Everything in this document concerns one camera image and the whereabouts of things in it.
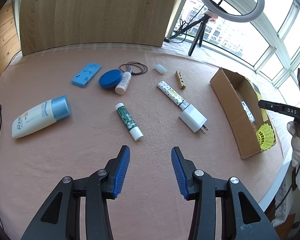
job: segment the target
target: patterned lighter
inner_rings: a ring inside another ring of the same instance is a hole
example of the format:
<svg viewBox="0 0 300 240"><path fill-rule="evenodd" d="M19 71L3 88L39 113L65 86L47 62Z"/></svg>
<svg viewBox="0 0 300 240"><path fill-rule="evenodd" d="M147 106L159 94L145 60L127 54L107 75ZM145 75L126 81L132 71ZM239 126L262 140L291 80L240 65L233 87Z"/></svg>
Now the patterned lighter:
<svg viewBox="0 0 300 240"><path fill-rule="evenodd" d="M157 87L182 110L185 110L188 107L189 104L187 103L187 101L185 101L177 92L175 92L166 82L159 82L157 84Z"/></svg>

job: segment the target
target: glue stick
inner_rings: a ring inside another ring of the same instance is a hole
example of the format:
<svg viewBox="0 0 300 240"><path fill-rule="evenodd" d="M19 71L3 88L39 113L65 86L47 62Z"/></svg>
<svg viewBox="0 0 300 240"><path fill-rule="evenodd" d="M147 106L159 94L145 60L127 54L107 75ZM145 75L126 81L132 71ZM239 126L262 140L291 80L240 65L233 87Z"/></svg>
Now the glue stick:
<svg viewBox="0 0 300 240"><path fill-rule="evenodd" d="M138 141L141 137L143 137L142 132L139 127L136 125L131 115L128 113L126 107L123 103L119 103L115 106L121 120L124 122L126 128L129 130L129 133L132 135L135 141Z"/></svg>

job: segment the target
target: white bottle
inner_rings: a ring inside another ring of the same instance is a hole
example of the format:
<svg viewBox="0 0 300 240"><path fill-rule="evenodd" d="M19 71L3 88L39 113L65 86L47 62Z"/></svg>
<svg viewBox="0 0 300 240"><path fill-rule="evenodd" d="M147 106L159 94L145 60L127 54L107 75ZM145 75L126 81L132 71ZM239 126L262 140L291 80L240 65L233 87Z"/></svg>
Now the white bottle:
<svg viewBox="0 0 300 240"><path fill-rule="evenodd" d="M128 67L127 71L122 74L122 80L120 81L119 84L117 84L117 86L114 89L117 94L119 95L125 94L131 80L132 71L133 69Z"/></svg>
<svg viewBox="0 0 300 240"><path fill-rule="evenodd" d="M12 138L20 138L45 128L71 114L66 95L39 104L12 123Z"/></svg>

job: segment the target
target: clothespin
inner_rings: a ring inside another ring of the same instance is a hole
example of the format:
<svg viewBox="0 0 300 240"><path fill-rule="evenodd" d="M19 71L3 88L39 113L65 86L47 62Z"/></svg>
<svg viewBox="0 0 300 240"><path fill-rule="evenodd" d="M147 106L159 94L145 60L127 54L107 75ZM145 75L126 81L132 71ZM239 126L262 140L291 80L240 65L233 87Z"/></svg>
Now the clothespin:
<svg viewBox="0 0 300 240"><path fill-rule="evenodd" d="M177 78L178 85L179 85L180 89L185 89L186 88L186 83L184 82L184 80L181 76L181 72L176 71L175 75L176 75L176 78Z"/></svg>

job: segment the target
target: white cylindrical cap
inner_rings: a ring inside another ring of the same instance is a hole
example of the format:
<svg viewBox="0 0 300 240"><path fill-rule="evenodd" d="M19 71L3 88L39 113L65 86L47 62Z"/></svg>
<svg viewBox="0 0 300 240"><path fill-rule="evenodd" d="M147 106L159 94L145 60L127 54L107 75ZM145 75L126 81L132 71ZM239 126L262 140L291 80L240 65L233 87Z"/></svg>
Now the white cylindrical cap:
<svg viewBox="0 0 300 240"><path fill-rule="evenodd" d="M155 65L154 68L162 75L168 72L168 70L160 64Z"/></svg>
<svg viewBox="0 0 300 240"><path fill-rule="evenodd" d="M132 135L135 141L138 141L141 137L143 137L142 132L140 131L139 127L132 128L129 133Z"/></svg>
<svg viewBox="0 0 300 240"><path fill-rule="evenodd" d="M118 108L121 107L121 106L124 106L124 104L123 104L123 103L117 104L117 105L115 106L115 109L118 110Z"/></svg>

